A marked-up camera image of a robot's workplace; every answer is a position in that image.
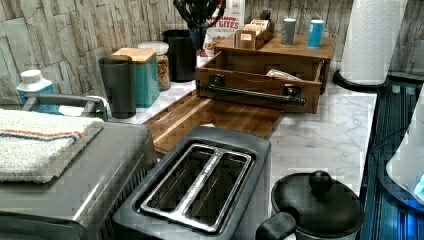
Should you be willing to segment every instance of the towel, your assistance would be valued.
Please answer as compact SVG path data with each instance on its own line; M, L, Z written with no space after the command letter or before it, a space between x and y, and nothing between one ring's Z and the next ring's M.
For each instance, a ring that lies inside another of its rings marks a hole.
M98 118L0 109L0 181L59 177L103 125Z

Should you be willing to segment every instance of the cup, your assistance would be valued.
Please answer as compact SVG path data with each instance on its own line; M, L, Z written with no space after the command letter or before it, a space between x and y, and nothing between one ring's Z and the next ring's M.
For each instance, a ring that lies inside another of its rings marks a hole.
M295 28L296 28L296 19L284 18L281 45L293 45Z
M323 20L312 20L309 28L308 47L319 48L321 46L322 32L324 30Z
M99 67L112 117L133 117L136 108L131 57L104 57L99 59Z

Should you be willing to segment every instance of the black canister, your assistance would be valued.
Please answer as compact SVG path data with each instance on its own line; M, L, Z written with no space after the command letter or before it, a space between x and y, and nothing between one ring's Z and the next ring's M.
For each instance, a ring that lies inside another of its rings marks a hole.
M196 50L188 30L168 30L162 33L168 43L170 80L188 82L194 80Z
M130 118L136 114L132 60L129 56L99 59L110 111L114 118Z

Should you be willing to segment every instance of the bottle cap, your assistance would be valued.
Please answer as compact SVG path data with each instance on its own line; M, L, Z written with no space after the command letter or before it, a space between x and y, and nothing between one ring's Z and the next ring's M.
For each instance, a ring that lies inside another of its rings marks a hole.
M40 70L28 70L21 73L23 83L31 84L40 81L43 78Z

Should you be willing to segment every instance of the stovetop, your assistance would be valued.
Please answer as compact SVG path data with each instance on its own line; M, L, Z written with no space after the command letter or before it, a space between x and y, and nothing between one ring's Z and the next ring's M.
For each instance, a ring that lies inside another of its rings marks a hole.
M378 93L360 194L365 221L359 239L424 239L424 216L398 205L378 184L378 162L390 159L399 147L422 86L405 78L389 80L392 87Z

